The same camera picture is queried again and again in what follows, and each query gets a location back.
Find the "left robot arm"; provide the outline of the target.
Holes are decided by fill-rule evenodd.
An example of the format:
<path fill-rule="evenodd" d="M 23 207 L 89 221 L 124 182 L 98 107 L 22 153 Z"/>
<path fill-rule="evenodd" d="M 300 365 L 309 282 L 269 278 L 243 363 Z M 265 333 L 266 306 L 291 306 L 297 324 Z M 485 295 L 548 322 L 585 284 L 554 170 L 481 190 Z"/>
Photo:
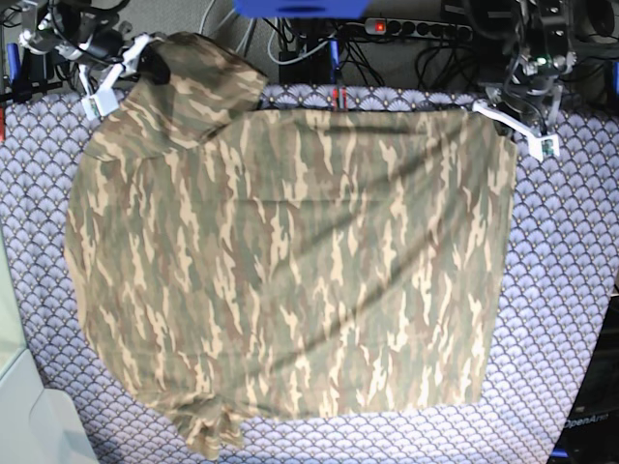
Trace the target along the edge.
<path fill-rule="evenodd" d="M 551 128 L 558 117 L 564 85 L 576 54 L 570 39 L 569 14 L 563 1 L 464 1 L 474 33 L 498 45 L 504 73 L 480 82 L 485 97 L 472 109 L 520 134 L 528 154 L 538 161 L 560 154 L 559 136 Z"/>

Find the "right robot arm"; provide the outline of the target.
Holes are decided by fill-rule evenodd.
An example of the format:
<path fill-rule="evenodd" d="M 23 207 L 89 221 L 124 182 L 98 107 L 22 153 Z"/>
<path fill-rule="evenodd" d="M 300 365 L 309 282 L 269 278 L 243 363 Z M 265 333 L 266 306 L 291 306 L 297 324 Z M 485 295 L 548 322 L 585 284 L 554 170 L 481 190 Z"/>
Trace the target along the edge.
<path fill-rule="evenodd" d="M 14 1 L 21 13 L 19 44 L 45 55 L 55 51 L 77 63 L 85 95 L 82 107 L 90 120 L 119 108 L 114 86 L 120 79 L 138 75 L 155 85 L 170 80 L 170 69 L 154 47 L 159 34 L 129 36 L 132 26 L 119 13 L 129 3 L 108 8 L 90 1 Z"/>

